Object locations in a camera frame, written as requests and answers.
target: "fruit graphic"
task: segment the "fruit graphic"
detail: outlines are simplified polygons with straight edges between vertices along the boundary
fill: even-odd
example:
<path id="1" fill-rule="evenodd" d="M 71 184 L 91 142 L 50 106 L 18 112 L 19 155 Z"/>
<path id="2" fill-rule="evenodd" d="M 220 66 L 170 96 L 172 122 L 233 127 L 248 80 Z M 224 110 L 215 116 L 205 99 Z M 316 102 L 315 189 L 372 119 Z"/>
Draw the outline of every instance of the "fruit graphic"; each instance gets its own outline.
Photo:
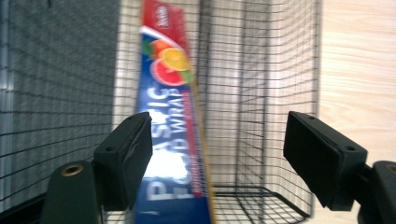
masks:
<path id="1" fill-rule="evenodd" d="M 162 84 L 168 86 L 181 86 L 186 82 L 179 72 L 169 69 L 163 64 L 163 60 L 156 60 L 150 67 L 152 76 Z"/>
<path id="2" fill-rule="evenodd" d="M 160 52 L 163 64 L 175 71 L 191 70 L 191 65 L 184 52 L 177 48 L 164 49 Z"/>
<path id="3" fill-rule="evenodd" d="M 153 59 L 158 59 L 160 52 L 163 51 L 164 49 L 172 48 L 172 45 L 170 45 L 168 42 L 164 41 L 163 39 L 154 40 L 150 43 L 150 45 L 153 48 L 153 51 L 151 53 L 151 57 Z"/>

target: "wire mesh basket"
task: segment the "wire mesh basket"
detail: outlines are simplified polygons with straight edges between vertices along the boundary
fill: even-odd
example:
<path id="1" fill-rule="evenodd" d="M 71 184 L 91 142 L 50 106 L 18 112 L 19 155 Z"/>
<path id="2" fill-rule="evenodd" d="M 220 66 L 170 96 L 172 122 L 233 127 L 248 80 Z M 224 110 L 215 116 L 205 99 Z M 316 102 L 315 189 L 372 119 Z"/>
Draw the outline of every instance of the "wire mesh basket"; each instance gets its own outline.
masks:
<path id="1" fill-rule="evenodd" d="M 297 223 L 312 194 L 284 159 L 290 110 L 318 106 L 319 0 L 184 8 L 219 223 Z M 0 213 L 90 160 L 134 113 L 140 0 L 1 2 Z M 114 213 L 109 222 L 129 223 Z"/>

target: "light wood surface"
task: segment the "light wood surface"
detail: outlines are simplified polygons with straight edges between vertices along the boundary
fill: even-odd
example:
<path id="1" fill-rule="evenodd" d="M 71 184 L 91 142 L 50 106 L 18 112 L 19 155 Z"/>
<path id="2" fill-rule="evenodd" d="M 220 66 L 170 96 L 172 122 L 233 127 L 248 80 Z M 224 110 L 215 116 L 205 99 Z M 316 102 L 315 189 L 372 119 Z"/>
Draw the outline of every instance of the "light wood surface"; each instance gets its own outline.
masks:
<path id="1" fill-rule="evenodd" d="M 369 150 L 367 163 L 396 161 L 396 1 L 325 0 L 319 117 Z M 316 204 L 308 223 L 357 223 Z"/>

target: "metal wire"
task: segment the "metal wire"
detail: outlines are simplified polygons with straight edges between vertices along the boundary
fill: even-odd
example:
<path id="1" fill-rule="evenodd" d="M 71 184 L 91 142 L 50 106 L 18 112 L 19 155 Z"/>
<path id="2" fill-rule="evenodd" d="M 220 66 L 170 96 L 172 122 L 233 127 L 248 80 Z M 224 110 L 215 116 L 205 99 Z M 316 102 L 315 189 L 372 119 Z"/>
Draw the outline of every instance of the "metal wire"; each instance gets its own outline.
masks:
<path id="1" fill-rule="evenodd" d="M 111 132 L 119 6 L 2 1 L 0 212 Z"/>
<path id="2" fill-rule="evenodd" d="M 219 222 L 305 220 L 312 194 L 282 148 L 290 110 L 317 114 L 321 1 L 165 2 L 185 9 Z M 140 9 L 2 1 L 0 212 L 44 192 L 56 167 L 89 160 L 134 113 Z"/>

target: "wooden wall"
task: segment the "wooden wall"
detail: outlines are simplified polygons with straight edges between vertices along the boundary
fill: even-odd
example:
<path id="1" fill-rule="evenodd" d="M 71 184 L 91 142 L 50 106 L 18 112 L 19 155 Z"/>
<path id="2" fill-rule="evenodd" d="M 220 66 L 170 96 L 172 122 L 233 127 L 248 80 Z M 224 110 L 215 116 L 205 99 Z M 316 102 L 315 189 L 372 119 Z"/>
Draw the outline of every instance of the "wooden wall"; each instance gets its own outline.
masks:
<path id="1" fill-rule="evenodd" d="M 369 150 L 368 164 L 396 161 L 396 1 L 324 0 L 319 117 Z M 357 223 L 317 203 L 309 223 Z"/>

